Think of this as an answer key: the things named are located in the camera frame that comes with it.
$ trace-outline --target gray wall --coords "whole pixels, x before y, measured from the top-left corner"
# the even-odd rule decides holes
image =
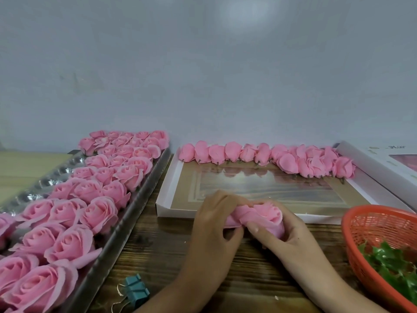
[[[415,138],[417,0],[0,0],[0,141]]]

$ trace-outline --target orange plastic basket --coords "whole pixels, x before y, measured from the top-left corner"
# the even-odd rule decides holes
[[[382,205],[351,208],[342,218],[341,230],[346,240],[349,263],[365,288],[389,307],[417,313],[417,306],[388,284],[366,261],[358,245],[369,242],[378,247],[384,240],[393,248],[417,250],[417,215]]]

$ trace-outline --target wooden table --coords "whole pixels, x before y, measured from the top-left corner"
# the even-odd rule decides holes
[[[120,257],[90,306],[90,313],[111,311],[121,301],[116,285],[139,273],[151,295],[174,280],[187,251],[193,220],[157,218],[155,201],[162,176]],[[340,226],[309,225],[326,257],[353,288],[362,285],[347,260]],[[120,311],[121,305],[114,307]],[[133,308],[125,307],[124,313]],[[279,260],[245,233],[229,274],[203,312],[320,312]]]

